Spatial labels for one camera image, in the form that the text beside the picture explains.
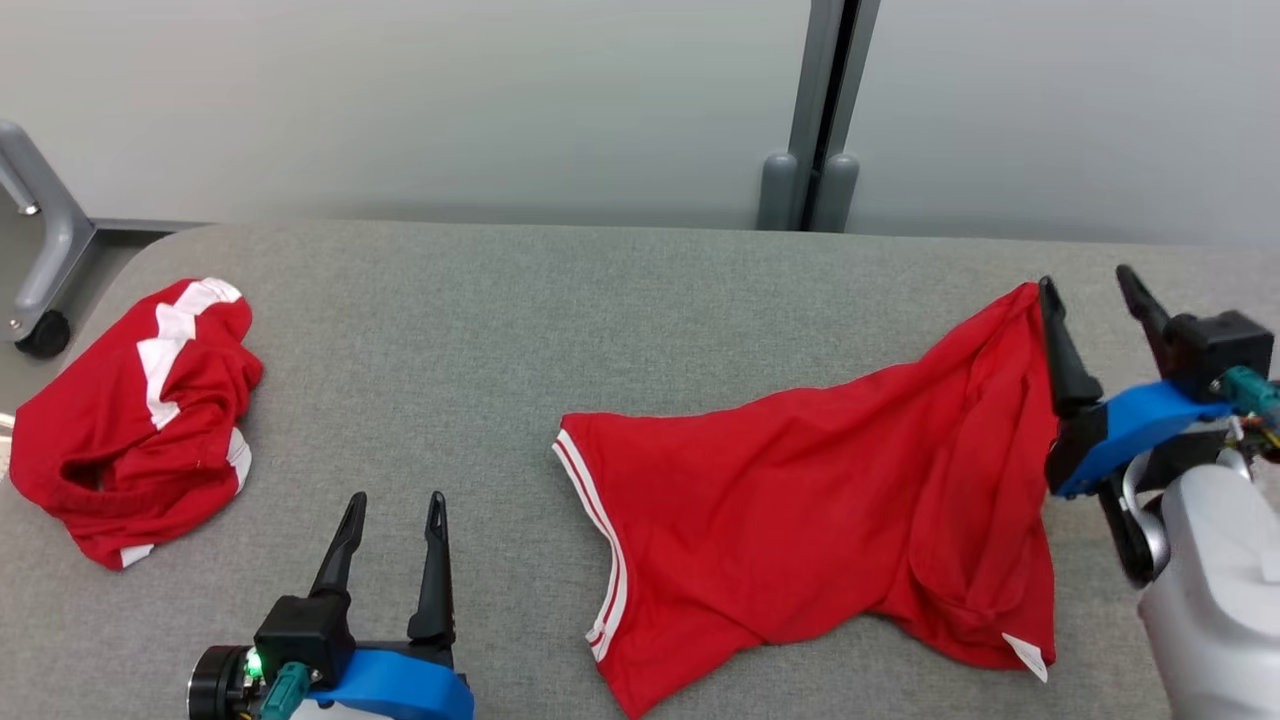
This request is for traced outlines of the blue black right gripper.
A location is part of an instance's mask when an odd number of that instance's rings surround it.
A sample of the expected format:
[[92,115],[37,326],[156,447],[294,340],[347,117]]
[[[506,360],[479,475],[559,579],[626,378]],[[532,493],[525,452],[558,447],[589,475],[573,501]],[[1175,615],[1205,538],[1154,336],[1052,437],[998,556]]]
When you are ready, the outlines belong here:
[[[1167,379],[1171,316],[1130,265],[1116,266],[1116,279],[1130,316],[1146,334],[1160,377]],[[1044,462],[1051,495],[1093,495],[1106,477],[1133,459],[1198,421],[1233,414],[1229,402],[1193,398],[1170,380],[1133,386],[1102,400],[1101,383],[1085,369],[1070,336],[1053,279],[1043,275],[1038,286],[1052,407],[1059,418],[1059,432]]]

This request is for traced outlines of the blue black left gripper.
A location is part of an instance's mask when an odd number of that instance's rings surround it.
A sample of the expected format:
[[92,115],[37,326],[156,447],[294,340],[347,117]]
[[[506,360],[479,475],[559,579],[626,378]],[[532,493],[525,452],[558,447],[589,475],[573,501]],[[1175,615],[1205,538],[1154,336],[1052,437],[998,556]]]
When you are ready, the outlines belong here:
[[[369,497],[356,492],[343,511],[310,588],[311,597],[347,594],[349,568],[364,538]],[[424,528],[426,555],[419,603],[410,618],[412,643],[453,643],[454,596],[445,496],[431,493]],[[321,708],[342,706],[385,719],[474,719],[476,702],[451,647],[360,646],[332,689],[311,689]]]

